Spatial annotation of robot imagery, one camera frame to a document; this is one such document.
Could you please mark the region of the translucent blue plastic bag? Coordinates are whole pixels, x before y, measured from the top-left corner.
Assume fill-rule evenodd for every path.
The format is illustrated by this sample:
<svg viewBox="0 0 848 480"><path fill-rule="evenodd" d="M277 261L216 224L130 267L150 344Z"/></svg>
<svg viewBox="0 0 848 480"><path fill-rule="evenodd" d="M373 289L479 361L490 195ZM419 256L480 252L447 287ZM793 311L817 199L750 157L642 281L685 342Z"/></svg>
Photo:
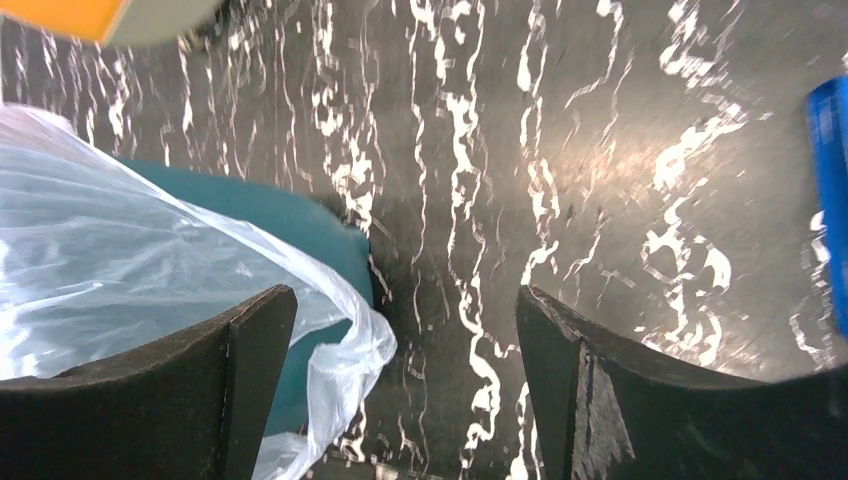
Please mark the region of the translucent blue plastic bag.
<svg viewBox="0 0 848 480"><path fill-rule="evenodd" d="M65 118L2 107L1 384L127 352L277 285L297 300L288 350L342 320L351 326L314 348L307 422L296 433L264 430L248 479L298 479L341 436L396 352L388 321L333 268L172 196Z"/></svg>

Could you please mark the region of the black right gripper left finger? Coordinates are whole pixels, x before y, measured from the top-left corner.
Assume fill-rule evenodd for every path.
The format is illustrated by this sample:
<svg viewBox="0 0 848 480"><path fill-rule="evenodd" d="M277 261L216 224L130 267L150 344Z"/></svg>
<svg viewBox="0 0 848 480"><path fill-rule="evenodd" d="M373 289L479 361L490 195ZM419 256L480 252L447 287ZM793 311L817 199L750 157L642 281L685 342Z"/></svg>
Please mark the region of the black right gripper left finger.
<svg viewBox="0 0 848 480"><path fill-rule="evenodd" d="M248 479L297 312L269 288L56 377L1 384L5 479Z"/></svg>

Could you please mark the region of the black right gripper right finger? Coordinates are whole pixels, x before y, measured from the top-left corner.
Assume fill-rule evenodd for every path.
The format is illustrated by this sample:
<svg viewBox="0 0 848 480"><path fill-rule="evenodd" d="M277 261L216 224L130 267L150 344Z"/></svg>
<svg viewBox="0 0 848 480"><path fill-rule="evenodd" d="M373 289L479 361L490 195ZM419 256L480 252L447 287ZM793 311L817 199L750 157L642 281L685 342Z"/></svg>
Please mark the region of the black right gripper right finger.
<svg viewBox="0 0 848 480"><path fill-rule="evenodd" d="M759 382L618 335L524 286L516 323L550 479L843 479L847 370Z"/></svg>

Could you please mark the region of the teal plastic trash bin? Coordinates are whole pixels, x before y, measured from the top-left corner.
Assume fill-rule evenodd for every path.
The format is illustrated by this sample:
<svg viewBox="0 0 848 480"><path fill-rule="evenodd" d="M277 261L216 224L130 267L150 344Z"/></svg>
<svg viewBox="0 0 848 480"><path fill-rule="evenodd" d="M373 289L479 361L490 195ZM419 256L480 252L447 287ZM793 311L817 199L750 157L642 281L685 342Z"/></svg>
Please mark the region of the teal plastic trash bin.
<svg viewBox="0 0 848 480"><path fill-rule="evenodd" d="M122 158L125 166L172 196L249 222L333 268L374 305L368 267L370 244L356 227L313 199L276 186L180 167ZM265 434L296 433L307 422L307 365L320 343L338 343L351 326L342 320L311 332L288 350Z"/></svg>

